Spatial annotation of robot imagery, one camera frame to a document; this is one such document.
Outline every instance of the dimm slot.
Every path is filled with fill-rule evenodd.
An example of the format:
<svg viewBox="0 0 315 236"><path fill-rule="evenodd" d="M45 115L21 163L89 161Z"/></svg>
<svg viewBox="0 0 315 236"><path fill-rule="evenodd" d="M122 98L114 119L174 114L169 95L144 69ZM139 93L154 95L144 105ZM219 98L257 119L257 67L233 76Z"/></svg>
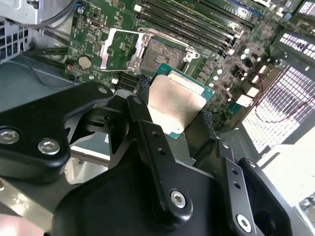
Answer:
<svg viewBox="0 0 315 236"><path fill-rule="evenodd" d="M200 5L206 6L209 9L214 10L217 13L221 14L222 16L227 17L230 20L232 20L232 21L234 21L234 22L236 22L236 23L238 23L238 24L240 24L240 25L242 25L242 26L244 26L244 27L246 27L246 28L248 28L250 30L252 30L254 28L254 26L255 26L254 24L252 24L250 22L247 22L244 19L242 19L242 18L240 18L240 17L238 17L236 15L233 15L232 13L230 13L230 12L224 10L224 9L221 9L220 7L214 5L214 4L212 4L212 3L210 3L210 2L208 2L206 0L199 0L199 3L200 3Z"/></svg>
<svg viewBox="0 0 315 236"><path fill-rule="evenodd" d="M164 19L165 21L168 21L172 24L175 24L175 25L177 25L177 27L185 29L185 30L189 31L191 34L197 35L198 37L203 38L203 40L209 41L209 42L213 43L214 45L217 45L218 47L221 47L223 44L227 44L223 40L218 41L217 39L213 38L212 35L208 35L207 32L205 32L205 31L204 32L198 32L198 29L192 29L192 28L189 28L187 25L183 25L183 22L178 20L178 18L176 18L174 16L167 15L167 13L165 13L164 16L159 16L156 8L145 9L145 11L148 12L149 14L155 15L156 17L160 17L160 18Z"/></svg>
<svg viewBox="0 0 315 236"><path fill-rule="evenodd" d="M153 19L153 16L152 15L149 15L147 13L144 13L144 12L141 12L139 14L141 16L141 18L146 21L146 22L149 22L150 24L152 25L156 25L160 28L163 28L163 29L166 29L167 31L173 33L173 34L176 34L177 36L183 38L186 40L186 42L190 42L189 44L195 44L195 45L198 45L198 46L201 46L201 47L204 47L204 48L207 48L209 49L211 52L214 52L214 53L218 53L218 54L222 54L223 53L223 50L218 50L217 48L214 48L214 47L211 47L210 45L207 45L207 44L204 44L200 41L196 41L190 37L187 37L185 36L182 32L170 27L168 24L164 24L164 23L161 23L161 22L158 22L157 20L154 20Z"/></svg>
<svg viewBox="0 0 315 236"><path fill-rule="evenodd" d="M172 6L171 4L167 2L159 2L157 3L156 0L147 0L145 4L148 5L153 5L156 6L162 10L168 11L169 13L172 13L174 15L177 15L177 17L185 20L186 22L189 22L190 24L194 25L195 27L200 27L203 30L206 30L216 37L222 39L222 40L228 40L229 41L229 36L231 36L229 33L226 31L206 22L201 19L198 19L197 17L189 14L188 12L185 12L183 10L180 10L179 8L176 8Z"/></svg>

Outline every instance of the screw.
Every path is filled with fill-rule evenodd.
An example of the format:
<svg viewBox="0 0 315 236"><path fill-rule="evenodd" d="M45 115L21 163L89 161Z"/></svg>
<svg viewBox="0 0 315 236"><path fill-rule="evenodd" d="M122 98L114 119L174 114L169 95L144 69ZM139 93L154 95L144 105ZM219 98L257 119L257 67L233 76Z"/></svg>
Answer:
<svg viewBox="0 0 315 236"><path fill-rule="evenodd" d="M137 98L137 97L134 97L133 100L134 100L136 103L138 103L139 105L142 104L141 100L140 100L139 98Z"/></svg>
<svg viewBox="0 0 315 236"><path fill-rule="evenodd" d="M101 93L105 93L105 94L108 93L107 90L105 88L103 88L103 87L99 87L98 91L100 91Z"/></svg>
<svg viewBox="0 0 315 236"><path fill-rule="evenodd" d="M241 226L241 228L246 232L250 233L252 231L252 227L248 219L243 215L236 216L237 223Z"/></svg>
<svg viewBox="0 0 315 236"><path fill-rule="evenodd" d="M80 15L84 13L84 9L82 7L79 7L77 11Z"/></svg>
<svg viewBox="0 0 315 236"><path fill-rule="evenodd" d="M37 148L46 155L55 155L60 151L60 145L53 139L43 139L39 142Z"/></svg>
<svg viewBox="0 0 315 236"><path fill-rule="evenodd" d="M186 199L183 194L179 191L171 192L171 201L178 207L184 208L186 206Z"/></svg>
<svg viewBox="0 0 315 236"><path fill-rule="evenodd" d="M145 34L145 35L143 36L143 39L144 39L145 41L148 41L149 38L150 38L150 37L149 37L147 34Z"/></svg>
<svg viewBox="0 0 315 236"><path fill-rule="evenodd" d="M0 130L0 144L13 144L19 141L20 134L13 129Z"/></svg>
<svg viewBox="0 0 315 236"><path fill-rule="evenodd" d="M226 142L221 141L223 147L225 147L226 149L228 149L228 144Z"/></svg>
<svg viewBox="0 0 315 236"><path fill-rule="evenodd" d="M255 165L255 163L253 163L253 161L247 160L247 162L248 162L248 164L250 164L251 167L253 167L253 168L256 167L256 165Z"/></svg>
<svg viewBox="0 0 315 236"><path fill-rule="evenodd" d="M4 184L2 181L0 181L0 191L3 191L4 190Z"/></svg>

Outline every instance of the black cable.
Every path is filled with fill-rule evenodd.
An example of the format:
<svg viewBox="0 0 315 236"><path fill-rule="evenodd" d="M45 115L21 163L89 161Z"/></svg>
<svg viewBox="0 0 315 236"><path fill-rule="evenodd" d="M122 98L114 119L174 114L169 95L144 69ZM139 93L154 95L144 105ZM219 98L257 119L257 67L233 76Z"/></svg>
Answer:
<svg viewBox="0 0 315 236"><path fill-rule="evenodd" d="M46 48L46 49L33 49L23 52L24 56L66 56L68 54L68 48Z"/></svg>
<svg viewBox="0 0 315 236"><path fill-rule="evenodd" d="M44 31L44 35L47 35L47 36L49 36L49 37L52 37L52 38L54 38L55 40L59 41L60 43L62 43L62 44L64 44L64 45L69 45L69 41L67 41L66 39L64 39L64 38L62 38L62 37L56 35L55 33L50 32L50 31L48 31L48 30L45 30L45 31Z"/></svg>
<svg viewBox="0 0 315 236"><path fill-rule="evenodd" d="M39 83L45 87L48 87L50 89L67 89L67 88L70 88L72 87L73 85L75 85L75 83L77 82L78 80L78 77L77 76L74 76L75 79L74 81L70 84L70 85L67 85L67 86L51 86L51 85L48 85L46 83L44 83L40 77L37 75L36 71L34 70L34 68L32 67L32 65L30 64L30 62L27 60L27 58L21 54L21 57L23 58L23 60L25 61L26 65L29 67L29 69L32 71L33 75L35 76L35 78L37 78L37 80L39 81Z"/></svg>
<svg viewBox="0 0 315 236"><path fill-rule="evenodd" d="M77 9L77 7L75 6L73 8L73 10L69 11L67 17L59 25L54 26L54 27L46 26L46 27L44 27L44 29L48 30L50 32L56 32L58 29L63 27L67 23L68 20L70 20L70 18L73 16L76 9Z"/></svg>
<svg viewBox="0 0 315 236"><path fill-rule="evenodd" d="M43 21L42 23L38 24L38 25L24 25L24 24L20 24L24 27L30 27L30 28L43 28L46 26L49 26L55 22L57 22L58 20L60 20L62 17L64 17L68 12L72 11L73 8L75 8L76 4L78 3L78 0L72 0L68 6L66 6L61 12L59 12L57 15L53 16L52 18Z"/></svg>

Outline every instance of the mesh vent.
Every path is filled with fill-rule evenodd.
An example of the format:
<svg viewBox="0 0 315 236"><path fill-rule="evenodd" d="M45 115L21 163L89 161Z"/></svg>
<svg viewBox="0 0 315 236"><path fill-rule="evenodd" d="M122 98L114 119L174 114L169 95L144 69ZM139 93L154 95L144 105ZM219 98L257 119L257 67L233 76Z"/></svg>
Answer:
<svg viewBox="0 0 315 236"><path fill-rule="evenodd" d="M0 18L0 64L29 49L32 30Z"/></svg>
<svg viewBox="0 0 315 236"><path fill-rule="evenodd" d="M280 42L315 59L315 45L313 43L295 37L289 33L285 33L280 39Z"/></svg>
<svg viewBox="0 0 315 236"><path fill-rule="evenodd" d="M257 107L257 114L262 120L279 121L290 116L314 96L315 82L289 67L264 94ZM259 120L255 109L252 109L242 123L258 153L261 153L266 147L281 144L314 110L315 100L282 122L267 123Z"/></svg>
<svg viewBox="0 0 315 236"><path fill-rule="evenodd" d="M315 2L306 1L301 9L299 10L299 13L305 14L305 15L315 15Z"/></svg>

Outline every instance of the capacitor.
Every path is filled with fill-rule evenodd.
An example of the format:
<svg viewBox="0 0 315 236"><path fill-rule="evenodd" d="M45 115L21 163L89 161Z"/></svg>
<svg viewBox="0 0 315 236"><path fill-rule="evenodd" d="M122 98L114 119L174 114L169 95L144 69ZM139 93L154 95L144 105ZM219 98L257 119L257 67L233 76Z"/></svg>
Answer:
<svg viewBox="0 0 315 236"><path fill-rule="evenodd" d="M223 86L224 86L224 88L225 88L226 91L230 91L230 86L229 86L229 85L224 84Z"/></svg>
<svg viewBox="0 0 315 236"><path fill-rule="evenodd" d="M245 59L243 60L243 62L244 62L244 65L245 65L246 67L248 67L248 68L251 68L251 67L252 67L252 61L251 61L251 59L245 58Z"/></svg>
<svg viewBox="0 0 315 236"><path fill-rule="evenodd" d="M244 53L245 53L245 54L250 53L250 51L251 51L251 50L250 50L249 48L245 48L245 49L244 49Z"/></svg>
<svg viewBox="0 0 315 236"><path fill-rule="evenodd" d="M92 66L92 59L89 56L82 56L78 60L82 69L89 69Z"/></svg>
<svg viewBox="0 0 315 236"><path fill-rule="evenodd" d="M220 74L222 74L222 73L223 73L223 70L221 70L221 69L218 69L218 70L217 70L217 74L218 74L218 75L220 75Z"/></svg>
<svg viewBox="0 0 315 236"><path fill-rule="evenodd" d="M258 56L258 55L255 54L255 53L252 54L252 57L255 58L255 60L256 60L257 62L260 62L260 61L261 61L261 57Z"/></svg>
<svg viewBox="0 0 315 236"><path fill-rule="evenodd" d="M232 98L230 97L230 95L226 94L225 97L226 97L228 102L232 101Z"/></svg>
<svg viewBox="0 0 315 236"><path fill-rule="evenodd" d="M241 69L241 73L242 73L242 75L244 75L244 76L248 76L248 73L246 72L246 70Z"/></svg>

